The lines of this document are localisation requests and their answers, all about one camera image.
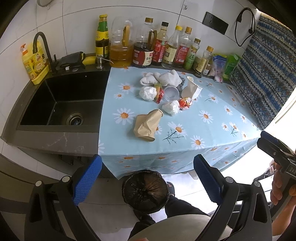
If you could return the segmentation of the person's right forearm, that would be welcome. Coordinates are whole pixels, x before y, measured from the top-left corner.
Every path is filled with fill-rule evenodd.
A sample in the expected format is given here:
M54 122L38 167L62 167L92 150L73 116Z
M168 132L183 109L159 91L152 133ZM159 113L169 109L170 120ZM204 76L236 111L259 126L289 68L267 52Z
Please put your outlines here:
M292 214L295 209L295 196L291 198L286 207L281 211L272 223L273 236L281 235L291 222Z

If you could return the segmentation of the person's right hand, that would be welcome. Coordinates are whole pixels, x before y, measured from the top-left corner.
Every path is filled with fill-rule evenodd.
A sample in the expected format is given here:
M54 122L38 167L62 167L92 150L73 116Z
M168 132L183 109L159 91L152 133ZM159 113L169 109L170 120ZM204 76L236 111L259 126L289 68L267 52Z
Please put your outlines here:
M282 177L281 177L281 165L277 164L275 161L272 161L272 166L274 169L274 176L272 182L272 190L270 192L270 199L273 205L277 205L278 202L282 199Z

